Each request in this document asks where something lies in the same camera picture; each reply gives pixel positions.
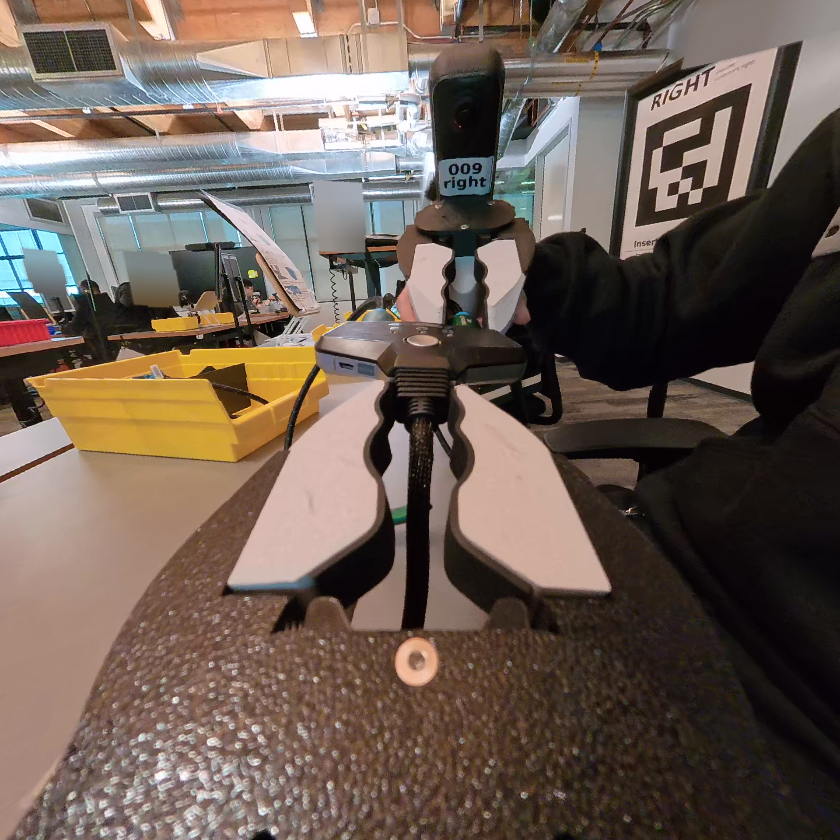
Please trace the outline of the black usb hub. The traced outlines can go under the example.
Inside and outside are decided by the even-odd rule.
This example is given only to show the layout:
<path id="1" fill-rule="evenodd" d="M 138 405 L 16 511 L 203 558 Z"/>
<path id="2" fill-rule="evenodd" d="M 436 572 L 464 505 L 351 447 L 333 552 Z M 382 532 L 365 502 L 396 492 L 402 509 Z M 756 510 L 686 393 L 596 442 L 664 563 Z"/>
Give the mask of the black usb hub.
<path id="1" fill-rule="evenodd" d="M 506 335 L 481 328 L 425 322 L 355 321 L 343 338 L 316 344 L 322 371 L 392 382 L 395 419 L 448 419 L 455 385 L 510 384 L 522 378 L 527 354 Z"/>

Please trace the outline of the framed marker wall poster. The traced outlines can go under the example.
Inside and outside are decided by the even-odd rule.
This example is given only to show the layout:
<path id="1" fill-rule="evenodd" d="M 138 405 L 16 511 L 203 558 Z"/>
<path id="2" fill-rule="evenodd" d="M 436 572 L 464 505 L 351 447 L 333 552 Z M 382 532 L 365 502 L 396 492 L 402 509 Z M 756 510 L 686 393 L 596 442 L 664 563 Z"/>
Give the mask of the framed marker wall poster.
<path id="1" fill-rule="evenodd" d="M 613 256 L 647 254 L 693 214 L 768 185 L 801 52 L 672 65 L 627 94 Z"/>

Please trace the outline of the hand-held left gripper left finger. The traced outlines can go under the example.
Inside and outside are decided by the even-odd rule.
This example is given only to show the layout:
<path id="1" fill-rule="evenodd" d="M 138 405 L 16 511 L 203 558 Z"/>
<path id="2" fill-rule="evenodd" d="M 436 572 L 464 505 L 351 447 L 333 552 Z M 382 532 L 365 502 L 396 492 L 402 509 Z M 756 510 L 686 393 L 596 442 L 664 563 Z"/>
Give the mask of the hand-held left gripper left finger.
<path id="1" fill-rule="evenodd" d="M 348 606 L 390 573 L 388 387 L 366 385 L 289 448 L 227 579 L 230 591 L 324 595 Z"/>

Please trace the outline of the wooden work table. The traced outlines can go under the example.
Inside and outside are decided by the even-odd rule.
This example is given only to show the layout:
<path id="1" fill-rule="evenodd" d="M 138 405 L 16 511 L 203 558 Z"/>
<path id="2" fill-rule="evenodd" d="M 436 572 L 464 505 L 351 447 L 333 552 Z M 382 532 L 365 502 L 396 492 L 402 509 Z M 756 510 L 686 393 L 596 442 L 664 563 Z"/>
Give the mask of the wooden work table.
<path id="1" fill-rule="evenodd" d="M 27 385 L 29 377 L 46 375 L 60 362 L 71 364 L 70 349 L 84 345 L 82 337 L 61 337 L 1 348 L 1 386 L 21 427 L 43 421 Z"/>
<path id="2" fill-rule="evenodd" d="M 215 324 L 207 324 L 207 325 L 199 325 L 198 327 L 194 327 L 193 329 L 183 329 L 183 330 L 164 330 L 164 331 L 155 331 L 155 330 L 144 330 L 144 331 L 137 331 L 137 332 L 119 332 L 110 334 L 108 336 L 108 341 L 116 342 L 120 344 L 130 343 L 130 342 L 137 342 L 142 340 L 185 340 L 185 339 L 203 339 L 207 336 L 215 337 L 215 336 L 227 336 L 229 334 L 238 335 L 240 333 L 244 333 L 248 326 L 252 328 L 257 328 L 260 326 L 268 325 L 271 323 L 279 323 L 279 322 L 288 322 L 291 320 L 291 315 L 288 312 L 282 313 L 269 313 L 269 314 L 256 314 L 250 321 L 248 321 L 245 317 L 240 317 L 237 319 L 238 325 L 234 325 L 233 323 L 215 323 Z"/>

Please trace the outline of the wooden instruction board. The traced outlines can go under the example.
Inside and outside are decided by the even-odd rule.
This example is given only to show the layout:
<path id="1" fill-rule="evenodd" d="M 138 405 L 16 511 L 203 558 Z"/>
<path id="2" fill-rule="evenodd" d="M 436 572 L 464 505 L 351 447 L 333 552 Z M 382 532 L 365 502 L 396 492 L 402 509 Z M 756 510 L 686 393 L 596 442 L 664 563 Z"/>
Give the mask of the wooden instruction board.
<path id="1" fill-rule="evenodd" d="M 312 285 L 273 238 L 244 210 L 206 191 L 198 195 L 218 215 L 227 220 L 255 248 L 257 260 L 266 279 L 283 301 L 292 317 L 320 313 L 320 304 Z"/>

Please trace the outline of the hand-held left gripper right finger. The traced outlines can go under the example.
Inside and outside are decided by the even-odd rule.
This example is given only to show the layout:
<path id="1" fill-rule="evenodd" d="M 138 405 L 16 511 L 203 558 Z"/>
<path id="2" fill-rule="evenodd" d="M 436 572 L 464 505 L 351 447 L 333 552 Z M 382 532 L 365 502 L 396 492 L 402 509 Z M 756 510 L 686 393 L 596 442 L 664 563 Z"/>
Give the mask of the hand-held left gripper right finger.
<path id="1" fill-rule="evenodd" d="M 553 457 L 467 385 L 451 395 L 444 569 L 477 607 L 514 598 L 597 597 L 612 585 Z"/>

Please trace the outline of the person's right forearm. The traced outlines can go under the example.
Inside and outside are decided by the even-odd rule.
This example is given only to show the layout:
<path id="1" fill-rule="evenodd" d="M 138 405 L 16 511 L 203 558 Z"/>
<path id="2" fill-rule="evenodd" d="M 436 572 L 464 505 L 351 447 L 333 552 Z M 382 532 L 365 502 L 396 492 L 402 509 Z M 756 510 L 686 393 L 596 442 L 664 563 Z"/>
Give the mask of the person's right forearm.
<path id="1" fill-rule="evenodd" d="M 770 187 L 693 214 L 650 253 L 539 242 L 524 282 L 535 341 L 616 391 L 755 361 L 838 210 L 838 131 L 835 110 Z"/>

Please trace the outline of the metal air vent box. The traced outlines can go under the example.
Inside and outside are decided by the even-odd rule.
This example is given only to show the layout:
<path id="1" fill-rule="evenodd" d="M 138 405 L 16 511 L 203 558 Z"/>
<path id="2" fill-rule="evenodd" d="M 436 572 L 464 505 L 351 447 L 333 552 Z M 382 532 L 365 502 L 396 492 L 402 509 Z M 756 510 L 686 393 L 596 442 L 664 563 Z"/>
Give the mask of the metal air vent box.
<path id="1" fill-rule="evenodd" d="M 108 23 L 27 24 L 20 38 L 37 81 L 123 76 L 123 37 Z"/>

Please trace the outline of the black sheet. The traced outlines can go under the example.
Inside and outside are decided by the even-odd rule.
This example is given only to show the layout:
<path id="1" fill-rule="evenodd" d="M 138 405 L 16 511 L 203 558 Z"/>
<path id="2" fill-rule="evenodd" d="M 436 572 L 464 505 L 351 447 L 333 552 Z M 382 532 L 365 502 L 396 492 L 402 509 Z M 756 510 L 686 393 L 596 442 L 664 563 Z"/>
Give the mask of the black sheet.
<path id="1" fill-rule="evenodd" d="M 245 363 L 208 365 L 193 378 L 211 383 L 215 395 L 230 417 L 251 407 Z"/>

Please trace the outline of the white stand base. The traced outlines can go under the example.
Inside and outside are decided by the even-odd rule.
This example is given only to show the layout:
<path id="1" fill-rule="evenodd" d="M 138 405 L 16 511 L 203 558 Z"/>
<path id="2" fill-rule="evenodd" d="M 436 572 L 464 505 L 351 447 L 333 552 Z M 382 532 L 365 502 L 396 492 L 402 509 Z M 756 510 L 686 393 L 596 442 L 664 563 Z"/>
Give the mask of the white stand base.
<path id="1" fill-rule="evenodd" d="M 312 347 L 318 341 L 313 334 L 323 326 L 320 315 L 292 318 L 283 333 L 266 344 L 274 347 Z"/>

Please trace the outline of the wooden standing desk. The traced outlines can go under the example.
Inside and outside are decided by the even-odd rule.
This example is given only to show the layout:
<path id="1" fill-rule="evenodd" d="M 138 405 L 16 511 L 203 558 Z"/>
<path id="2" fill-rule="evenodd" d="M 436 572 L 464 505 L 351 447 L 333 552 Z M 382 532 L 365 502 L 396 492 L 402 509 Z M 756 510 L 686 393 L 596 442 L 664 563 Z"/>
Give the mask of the wooden standing desk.
<path id="1" fill-rule="evenodd" d="M 320 250 L 319 255 L 329 263 L 331 272 L 338 272 L 348 285 L 352 309 L 368 298 L 382 297 L 390 292 L 384 272 L 397 266 L 396 245 L 367 244 L 363 251 L 333 252 Z"/>

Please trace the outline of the silver spiral air duct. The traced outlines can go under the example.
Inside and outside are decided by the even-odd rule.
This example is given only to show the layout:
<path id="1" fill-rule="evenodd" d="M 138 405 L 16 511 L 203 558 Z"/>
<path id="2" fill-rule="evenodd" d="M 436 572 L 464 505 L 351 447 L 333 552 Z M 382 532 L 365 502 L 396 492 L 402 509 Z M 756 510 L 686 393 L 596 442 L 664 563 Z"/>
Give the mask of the silver spiral air duct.
<path id="1" fill-rule="evenodd" d="M 23 47 L 2 48 L 2 109 L 278 103 L 396 94 L 413 71 L 397 34 L 262 38 L 210 45 L 119 43 L 123 76 L 38 81 Z"/>
<path id="2" fill-rule="evenodd" d="M 384 135 L 330 129 L 5 143 L 2 198 L 266 186 L 422 168 L 429 128 Z"/>

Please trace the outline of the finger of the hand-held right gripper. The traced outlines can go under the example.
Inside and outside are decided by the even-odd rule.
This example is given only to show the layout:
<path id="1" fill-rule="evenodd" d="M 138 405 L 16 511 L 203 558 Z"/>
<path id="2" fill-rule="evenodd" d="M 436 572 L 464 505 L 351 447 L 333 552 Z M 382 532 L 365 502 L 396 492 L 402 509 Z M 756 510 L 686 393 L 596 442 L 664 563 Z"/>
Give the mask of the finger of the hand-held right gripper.
<path id="1" fill-rule="evenodd" d="M 481 246 L 478 264 L 484 271 L 480 282 L 485 292 L 484 327 L 507 329 L 515 318 L 525 280 L 516 242 L 499 238 Z"/>
<path id="2" fill-rule="evenodd" d="M 422 243 L 415 247 L 408 277 L 408 297 L 419 322 L 442 325 L 446 321 L 446 269 L 454 251 L 444 245 Z"/>

